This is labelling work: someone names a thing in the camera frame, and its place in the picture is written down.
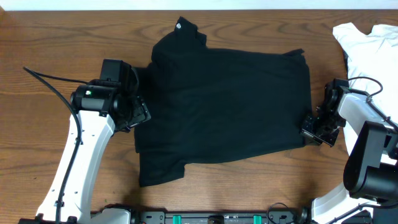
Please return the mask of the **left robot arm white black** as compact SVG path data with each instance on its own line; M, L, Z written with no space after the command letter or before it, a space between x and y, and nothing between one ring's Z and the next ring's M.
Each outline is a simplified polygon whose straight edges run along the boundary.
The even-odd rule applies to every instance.
M121 204L93 214L91 199L111 137L150 119L143 98L136 88L81 85L69 107L67 143L51 188L35 217L20 223L139 223L139 212Z

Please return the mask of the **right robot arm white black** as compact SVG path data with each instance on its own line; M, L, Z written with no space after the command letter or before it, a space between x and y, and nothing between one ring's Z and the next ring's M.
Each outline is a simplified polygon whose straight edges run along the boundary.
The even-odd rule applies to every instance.
M397 125L381 112L365 91L334 79L325 85L317 116L308 114L300 133L316 145L334 146L339 128L350 125L358 135L346 162L343 182L303 208L296 223L343 223L357 213L397 208Z

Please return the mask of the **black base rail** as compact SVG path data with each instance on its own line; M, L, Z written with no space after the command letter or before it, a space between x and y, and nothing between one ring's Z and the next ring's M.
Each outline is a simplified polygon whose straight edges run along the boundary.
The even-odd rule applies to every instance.
M114 208L121 209L127 220L117 221L110 214ZM166 210L138 211L121 204L109 204L98 212L92 212L94 223L138 223L138 224L268 224L308 223L310 212L307 208L289 208L280 203L271 205L266 211L237 212L168 212Z

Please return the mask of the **white garment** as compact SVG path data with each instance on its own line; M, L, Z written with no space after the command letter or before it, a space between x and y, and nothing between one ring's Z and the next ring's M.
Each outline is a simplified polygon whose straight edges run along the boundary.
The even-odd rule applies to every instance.
M333 36L348 56L349 86L371 94L380 87L368 78L379 81L383 91L372 97L373 103L396 123L397 27L379 24L364 34L350 22L335 26Z

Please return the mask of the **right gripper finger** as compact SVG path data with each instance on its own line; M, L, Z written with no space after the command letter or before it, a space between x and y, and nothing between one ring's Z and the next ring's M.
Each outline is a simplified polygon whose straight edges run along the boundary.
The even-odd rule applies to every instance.
M314 130L315 121L316 121L316 119L315 119L314 115L312 115L312 114L306 115L306 117L302 123L301 130L312 133Z
M314 134L307 132L306 130L301 130L300 135L304 137L304 143L306 146L319 146L323 143Z

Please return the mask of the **black t-shirt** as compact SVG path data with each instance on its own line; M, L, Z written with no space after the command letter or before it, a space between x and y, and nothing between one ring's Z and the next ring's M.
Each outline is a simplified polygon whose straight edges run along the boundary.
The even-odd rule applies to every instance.
M231 162L305 144L300 128L312 101L302 49L211 49L206 35L181 17L138 73L151 115L134 130L142 187L181 179L187 164Z

